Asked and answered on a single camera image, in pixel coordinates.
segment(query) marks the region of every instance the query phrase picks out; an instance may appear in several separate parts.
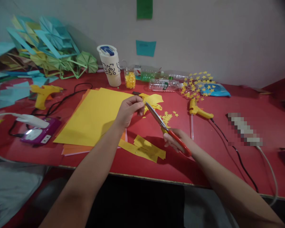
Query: purple device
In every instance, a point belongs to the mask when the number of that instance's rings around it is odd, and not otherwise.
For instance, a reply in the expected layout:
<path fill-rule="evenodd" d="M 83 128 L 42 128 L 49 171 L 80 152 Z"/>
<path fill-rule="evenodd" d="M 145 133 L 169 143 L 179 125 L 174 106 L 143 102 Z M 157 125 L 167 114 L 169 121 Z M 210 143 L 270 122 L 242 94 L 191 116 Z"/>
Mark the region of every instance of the purple device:
<path fill-rule="evenodd" d="M 59 128 L 61 121 L 49 117 L 42 118 L 42 120 L 49 122 L 47 128 L 34 127 L 33 129 L 25 133 L 25 135 L 20 139 L 20 141 L 41 146 L 45 145 L 53 136 L 55 131 Z"/>

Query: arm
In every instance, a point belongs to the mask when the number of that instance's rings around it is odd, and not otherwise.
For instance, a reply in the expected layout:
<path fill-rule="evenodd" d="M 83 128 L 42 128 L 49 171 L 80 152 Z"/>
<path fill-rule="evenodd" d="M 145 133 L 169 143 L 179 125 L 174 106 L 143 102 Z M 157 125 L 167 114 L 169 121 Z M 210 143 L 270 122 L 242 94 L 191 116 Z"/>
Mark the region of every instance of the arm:
<path fill-rule="evenodd" d="M 94 199 L 110 171 L 123 131 L 129 126 L 134 112 L 137 111 L 140 116 L 143 114 L 142 101 L 141 97 L 133 96 L 122 102 L 114 123 L 76 168 L 40 228 L 86 226 Z"/>
<path fill-rule="evenodd" d="M 248 184 L 214 160 L 183 131 L 172 131 L 190 149 L 193 159 L 240 227 L 285 227 L 270 206 Z M 170 145 L 177 152 L 183 152 L 182 147 L 170 135 L 164 134 L 164 140 L 167 142 L 166 147 Z"/>

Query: red scissors handle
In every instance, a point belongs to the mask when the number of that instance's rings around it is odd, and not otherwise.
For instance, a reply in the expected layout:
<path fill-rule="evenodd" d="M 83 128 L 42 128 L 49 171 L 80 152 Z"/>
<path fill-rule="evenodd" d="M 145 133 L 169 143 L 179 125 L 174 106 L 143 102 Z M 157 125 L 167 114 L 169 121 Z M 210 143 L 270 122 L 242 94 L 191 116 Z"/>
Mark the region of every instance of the red scissors handle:
<path fill-rule="evenodd" d="M 184 149 L 184 155 L 186 157 L 191 157 L 192 153 L 191 151 L 188 149 L 188 147 L 185 145 L 185 143 L 183 143 L 183 141 L 176 135 L 174 134 L 173 131 L 169 130 L 168 131 L 168 134 L 172 136 L 172 138 L 174 138 L 181 146 L 182 148 Z"/>

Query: green sticky note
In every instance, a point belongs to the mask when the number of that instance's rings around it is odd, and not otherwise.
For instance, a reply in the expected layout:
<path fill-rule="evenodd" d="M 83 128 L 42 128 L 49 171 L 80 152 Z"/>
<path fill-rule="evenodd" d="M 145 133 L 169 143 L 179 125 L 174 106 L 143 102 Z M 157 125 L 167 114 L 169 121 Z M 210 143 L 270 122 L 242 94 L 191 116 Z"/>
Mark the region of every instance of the green sticky note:
<path fill-rule="evenodd" d="M 146 42 L 146 41 L 136 41 L 136 54 L 154 57 L 156 47 L 156 41 Z"/>
<path fill-rule="evenodd" d="M 153 0 L 137 0 L 137 19 L 152 19 Z"/>

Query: left hand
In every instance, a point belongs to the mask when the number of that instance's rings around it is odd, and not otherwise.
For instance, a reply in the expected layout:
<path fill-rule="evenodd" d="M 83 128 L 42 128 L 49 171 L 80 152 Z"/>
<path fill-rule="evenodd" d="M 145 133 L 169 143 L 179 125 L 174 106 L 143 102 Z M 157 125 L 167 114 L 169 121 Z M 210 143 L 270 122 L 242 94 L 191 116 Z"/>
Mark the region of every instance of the left hand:
<path fill-rule="evenodd" d="M 129 97 L 121 103 L 115 123 L 118 126 L 127 128 L 130 125 L 134 112 L 142 116 L 144 110 L 145 104 L 140 96 Z"/>

